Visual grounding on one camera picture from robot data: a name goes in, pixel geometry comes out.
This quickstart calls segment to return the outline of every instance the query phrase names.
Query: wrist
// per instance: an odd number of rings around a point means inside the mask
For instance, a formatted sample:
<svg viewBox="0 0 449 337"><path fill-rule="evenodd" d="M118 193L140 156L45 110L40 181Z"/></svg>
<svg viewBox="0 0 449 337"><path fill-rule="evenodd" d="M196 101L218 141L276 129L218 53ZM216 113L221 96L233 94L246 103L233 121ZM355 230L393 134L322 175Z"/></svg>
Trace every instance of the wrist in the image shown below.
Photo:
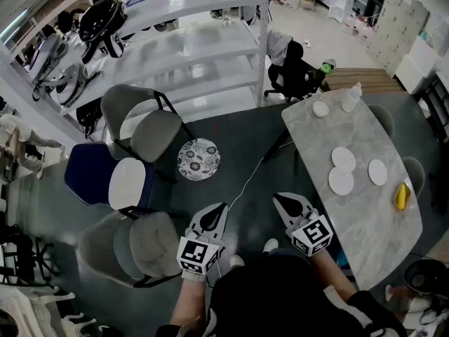
<svg viewBox="0 0 449 337"><path fill-rule="evenodd" d="M196 283L204 283L206 281L205 275L199 275L198 273L193 273L186 270L182 271L182 278L186 281Z"/></svg>

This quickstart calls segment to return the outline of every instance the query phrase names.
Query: cabinet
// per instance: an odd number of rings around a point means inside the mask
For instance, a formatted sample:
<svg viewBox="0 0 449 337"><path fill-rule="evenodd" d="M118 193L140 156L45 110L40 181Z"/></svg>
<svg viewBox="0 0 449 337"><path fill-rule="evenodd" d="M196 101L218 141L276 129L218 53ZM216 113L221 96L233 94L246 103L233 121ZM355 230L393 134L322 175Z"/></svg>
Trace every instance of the cabinet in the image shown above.
<svg viewBox="0 0 449 337"><path fill-rule="evenodd" d="M429 16L417 0L385 0L366 50L393 77Z"/></svg>

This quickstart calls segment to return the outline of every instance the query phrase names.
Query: white plate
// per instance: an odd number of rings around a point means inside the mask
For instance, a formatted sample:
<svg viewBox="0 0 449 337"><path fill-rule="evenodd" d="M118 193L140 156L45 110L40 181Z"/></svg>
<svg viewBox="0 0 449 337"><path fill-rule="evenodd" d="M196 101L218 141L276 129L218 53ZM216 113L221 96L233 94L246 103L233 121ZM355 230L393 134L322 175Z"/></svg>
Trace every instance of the white plate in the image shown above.
<svg viewBox="0 0 449 337"><path fill-rule="evenodd" d="M382 186L387 181L387 167L385 167L382 161L374 159L368 165L368 175L370 176L370 179L374 182L374 184L376 184L377 186Z"/></svg>
<svg viewBox="0 0 449 337"><path fill-rule="evenodd" d="M354 177L350 172L343 172L334 167L329 173L329 185L333 192L340 196L346 196L354 187Z"/></svg>
<svg viewBox="0 0 449 337"><path fill-rule="evenodd" d="M317 117L325 117L329 113L329 106L323 101L315 101L311 109Z"/></svg>
<svg viewBox="0 0 449 337"><path fill-rule="evenodd" d="M332 162L343 172L352 172L356 168L356 158L344 147L337 147L332 151Z"/></svg>

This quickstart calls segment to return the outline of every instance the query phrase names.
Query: backpack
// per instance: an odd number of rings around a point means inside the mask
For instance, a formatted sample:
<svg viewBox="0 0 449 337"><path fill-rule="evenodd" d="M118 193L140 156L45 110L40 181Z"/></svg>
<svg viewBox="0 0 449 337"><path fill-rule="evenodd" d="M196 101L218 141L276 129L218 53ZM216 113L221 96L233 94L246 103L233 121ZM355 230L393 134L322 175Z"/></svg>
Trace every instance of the backpack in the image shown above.
<svg viewBox="0 0 449 337"><path fill-rule="evenodd" d="M91 101L76 109L76 119L83 127L84 136L88 138L97 126L98 120L103 116L101 112L101 98Z"/></svg>

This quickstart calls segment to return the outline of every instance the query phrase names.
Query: marble table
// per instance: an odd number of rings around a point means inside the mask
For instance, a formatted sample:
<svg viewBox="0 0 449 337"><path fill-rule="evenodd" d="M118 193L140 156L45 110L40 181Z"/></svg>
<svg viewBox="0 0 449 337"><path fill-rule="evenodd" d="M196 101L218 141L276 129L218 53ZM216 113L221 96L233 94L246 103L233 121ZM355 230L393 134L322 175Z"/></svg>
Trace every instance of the marble table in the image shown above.
<svg viewBox="0 0 449 337"><path fill-rule="evenodd" d="M422 221L415 193L408 207L394 206L398 186L408 175L393 142L366 104L360 100L353 112L341 108L347 90L315 95L282 111L283 120L295 142L323 202L328 217L354 273L358 287L368 290L388 276L408 255L422 233ZM320 119L312 104L321 100L329 108ZM328 175L334 167L331 153L348 148L356 157L354 189L347 196L336 195ZM388 170L382 187L371 182L368 165L380 159Z"/></svg>

